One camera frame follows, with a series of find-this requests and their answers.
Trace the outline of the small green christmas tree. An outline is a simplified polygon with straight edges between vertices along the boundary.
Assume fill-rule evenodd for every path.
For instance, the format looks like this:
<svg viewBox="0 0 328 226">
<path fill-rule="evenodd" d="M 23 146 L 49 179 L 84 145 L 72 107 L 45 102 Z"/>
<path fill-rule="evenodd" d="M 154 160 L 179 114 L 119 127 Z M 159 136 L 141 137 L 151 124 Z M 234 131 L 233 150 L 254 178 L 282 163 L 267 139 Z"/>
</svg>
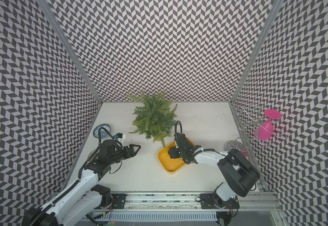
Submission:
<svg viewBox="0 0 328 226">
<path fill-rule="evenodd" d="M 147 140 L 160 142 L 165 147 L 164 139 L 171 136 L 178 105 L 171 108 L 173 101 L 166 99 L 165 91 L 147 94 L 142 90 L 139 96 L 127 94 L 125 97 L 142 104 L 134 110 L 136 117 L 132 125 L 136 129 L 131 133 L 144 135 Z"/>
</svg>

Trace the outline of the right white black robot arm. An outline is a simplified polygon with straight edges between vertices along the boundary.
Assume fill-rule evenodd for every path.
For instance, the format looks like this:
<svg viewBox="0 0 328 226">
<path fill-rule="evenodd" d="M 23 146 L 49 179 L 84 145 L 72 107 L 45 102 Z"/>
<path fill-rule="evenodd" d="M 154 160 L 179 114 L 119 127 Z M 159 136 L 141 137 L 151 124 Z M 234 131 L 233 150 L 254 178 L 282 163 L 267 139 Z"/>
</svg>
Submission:
<svg viewBox="0 0 328 226">
<path fill-rule="evenodd" d="M 233 148 L 226 154 L 213 148 L 193 146 L 182 132 L 182 124 L 174 125 L 175 147 L 169 148 L 171 159 L 181 158 L 185 164 L 207 164 L 218 167 L 225 181 L 218 185 L 209 196 L 209 205 L 214 208 L 227 209 L 236 206 L 235 198 L 246 197 L 260 178 L 260 173 L 243 154 Z"/>
</svg>

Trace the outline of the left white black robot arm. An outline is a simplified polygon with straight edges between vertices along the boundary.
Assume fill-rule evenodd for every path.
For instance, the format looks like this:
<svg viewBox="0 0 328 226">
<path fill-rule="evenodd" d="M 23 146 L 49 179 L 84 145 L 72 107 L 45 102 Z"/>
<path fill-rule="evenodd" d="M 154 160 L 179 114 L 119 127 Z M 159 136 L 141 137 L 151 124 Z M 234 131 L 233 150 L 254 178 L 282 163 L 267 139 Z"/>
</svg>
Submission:
<svg viewBox="0 0 328 226">
<path fill-rule="evenodd" d="M 99 181 L 113 164 L 136 156 L 141 146 L 124 146 L 125 136 L 121 133 L 108 136 L 106 140 L 98 139 L 97 148 L 81 166 L 74 182 L 46 204 L 26 211 L 23 226 L 74 226 L 93 209 L 112 207 L 111 190 L 99 185 Z"/>
</svg>

